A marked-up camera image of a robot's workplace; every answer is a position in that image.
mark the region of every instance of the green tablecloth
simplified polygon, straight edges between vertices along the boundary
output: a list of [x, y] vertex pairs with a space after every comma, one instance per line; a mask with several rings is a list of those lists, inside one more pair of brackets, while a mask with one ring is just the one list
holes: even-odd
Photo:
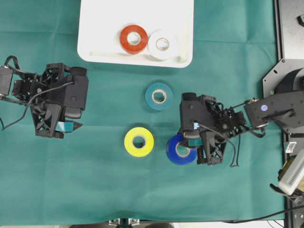
[[[76, 51], [80, 0], [1, 1], [0, 8], [3, 62], [13, 54], [22, 69], [39, 73], [64, 62], [86, 67], [90, 80], [84, 126], [64, 140], [35, 137], [30, 113], [0, 133], [0, 225], [249, 219], [283, 209], [269, 188], [282, 165], [274, 125], [262, 140], [244, 135], [239, 168], [229, 167], [230, 146], [214, 167], [176, 166], [165, 153], [179, 128], [181, 93], [212, 95], [226, 106], [262, 97], [261, 79], [277, 59], [272, 0], [196, 0], [194, 57], [185, 69], [83, 61]], [[155, 81], [174, 92], [163, 112], [144, 100]], [[0, 103], [6, 124], [22, 110]], [[155, 135], [145, 158], [124, 149], [133, 126]]]

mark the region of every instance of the cable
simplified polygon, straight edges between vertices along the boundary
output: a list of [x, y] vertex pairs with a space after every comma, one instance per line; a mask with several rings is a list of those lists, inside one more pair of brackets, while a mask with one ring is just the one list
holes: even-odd
[[16, 56], [9, 56], [6, 58], [5, 62], [4, 62], [4, 65], [5, 66], [9, 66], [9, 62], [13, 60], [14, 61], [14, 66], [16, 69], [20, 70], [20, 67], [19, 67], [19, 64], [18, 64], [18, 59]]
[[[13, 60], [15, 67], [12, 67], [11, 65], [9, 65], [9, 62], [11, 60]], [[28, 75], [28, 76], [35, 76], [35, 75], [37, 75], [37, 74], [34, 74], [34, 73], [30, 73], [30, 72], [26, 72], [26, 71], [20, 70], [18, 59], [17, 59], [16, 56], [9, 56], [9, 57], [7, 57], [6, 60], [5, 60], [5, 62], [4, 62], [4, 66], [8, 67], [9, 69], [12, 69], [14, 71], [14, 73], [17, 74], [17, 75], [19, 75], [23, 80], [25, 79], [23, 77], [23, 75]]]
[[275, 220], [273, 220], [276, 224], [278, 224], [280, 227], [283, 227], [284, 228], [284, 226], [282, 226], [280, 223], [278, 223], [277, 221], [275, 221]]
[[259, 218], [253, 218], [253, 219], [242, 220], [242, 221], [230, 221], [230, 222], [228, 221], [226, 223], [235, 224], [235, 223], [244, 223], [244, 222], [258, 221], [258, 220], [263, 220], [263, 219], [266, 219], [266, 218], [269, 218], [269, 217], [273, 217], [275, 215], [287, 213], [287, 212], [290, 212], [290, 211], [293, 211], [293, 210], [297, 210], [297, 209], [301, 209], [301, 208], [304, 208], [304, 206], [298, 206], [298, 207], [294, 207], [294, 208], [290, 208], [290, 209], [286, 209], [286, 210], [281, 210], [281, 211], [278, 211], [276, 213], [273, 213], [273, 214], [270, 214], [270, 215], [266, 215], [266, 216], [263, 216], [263, 217], [259, 217]]
[[274, 227], [270, 224], [270, 222], [269, 222], [268, 220], [267, 220], [266, 222], [267, 222], [272, 228], [274, 228]]
[[55, 88], [51, 88], [51, 89], [48, 89], [48, 90], [46, 90], [46, 91], [43, 91], [43, 92], [41, 92], [41, 93], [39, 93], [39, 94], [34, 95], [34, 96], [29, 100], [28, 104], [26, 105], [26, 107], [25, 107], [25, 109], [24, 109], [23, 115], [22, 115], [18, 120], [14, 121], [14, 122], [12, 122], [12, 123], [10, 123], [10, 124], [8, 124], [8, 125], [5, 126], [5, 127], [3, 126], [3, 121], [1, 120], [1, 123], [2, 123], [2, 131], [6, 130], [6, 129], [9, 128], [10, 126], [12, 126], [12, 125], [18, 123], [19, 121], [21, 121], [21, 120], [25, 117], [25, 114], [27, 113], [27, 110], [28, 110], [30, 104], [32, 103], [32, 101], [33, 101], [36, 97], [38, 97], [38, 96], [40, 96], [40, 95], [42, 95], [42, 94], [51, 92], [51, 91], [53, 91], [53, 90], [61, 89], [61, 88], [65, 87], [65, 86], [70, 85], [70, 84], [73, 84], [73, 83], [74, 83], [74, 82], [68, 82], [68, 83], [65, 83], [65, 84], [63, 84], [63, 85], [61, 85], [61, 86], [58, 86], [58, 87], [55, 87]]
[[229, 142], [229, 143], [232, 145], [232, 147], [233, 147], [233, 159], [232, 159], [232, 163], [230, 164], [230, 167], [238, 167], [238, 164], [237, 164], [237, 165], [233, 165], [233, 163], [234, 163], [234, 161], [235, 161], [235, 158], [236, 158], [236, 147], [235, 147], [235, 145], [233, 144], [233, 142], [230, 141], [230, 140], [229, 140], [227, 137], [225, 137], [223, 134], [221, 134], [221, 133], [219, 133], [219, 132], [217, 132], [217, 131], [215, 131], [215, 130], [209, 128], [209, 127], [206, 127], [206, 126], [204, 126], [204, 125], [202, 125], [202, 124], [200, 124], [200, 123], [198, 123], [198, 125], [201, 126], [201, 127], [203, 127], [203, 128], [206, 128], [206, 129], [209, 130], [209, 131], [214, 132], [215, 134], [219, 135], [219, 136], [222, 137], [223, 139], [226, 139], [227, 142]]
[[237, 147], [237, 166], [238, 167], [239, 167], [239, 165], [238, 165], [238, 156], [239, 156], [240, 145], [241, 145], [241, 135], [238, 136], [238, 147]]
[[278, 194], [281, 194], [283, 196], [286, 196], [287, 198], [289, 199], [295, 199], [295, 198], [298, 198], [301, 196], [301, 194], [297, 193], [297, 192], [294, 192], [291, 196], [288, 196], [287, 194], [285, 194], [280, 188], [278, 188], [277, 186], [273, 185], [273, 184], [270, 184], [269, 187], [275, 191], [276, 193]]
[[1, 122], [1, 125], [2, 125], [2, 129], [3, 129], [4, 128], [4, 123], [3, 123], [1, 118], [0, 118], [0, 122]]

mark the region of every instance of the screw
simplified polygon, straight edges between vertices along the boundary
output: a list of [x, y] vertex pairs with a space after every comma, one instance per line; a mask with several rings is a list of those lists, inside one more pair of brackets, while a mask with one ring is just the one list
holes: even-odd
[[228, 125], [224, 123], [224, 124], [222, 125], [222, 128], [223, 128], [224, 130], [226, 130], [226, 129], [228, 129]]

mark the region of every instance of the metal plate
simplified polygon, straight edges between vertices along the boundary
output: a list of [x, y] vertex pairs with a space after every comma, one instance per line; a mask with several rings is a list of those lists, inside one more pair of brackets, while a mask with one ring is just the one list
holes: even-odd
[[274, 68], [263, 78], [264, 98], [271, 96], [271, 91], [282, 81], [291, 71], [304, 67], [304, 59], [282, 59]]
[[304, 14], [303, 0], [280, 0], [280, 17], [284, 56], [304, 59], [304, 27], [298, 17]]

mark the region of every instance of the teal tape roll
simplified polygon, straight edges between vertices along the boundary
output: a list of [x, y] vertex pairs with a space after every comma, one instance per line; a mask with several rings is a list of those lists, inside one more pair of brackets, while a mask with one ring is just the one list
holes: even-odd
[[146, 91], [146, 102], [151, 109], [165, 110], [173, 103], [173, 92], [164, 83], [154, 83]]

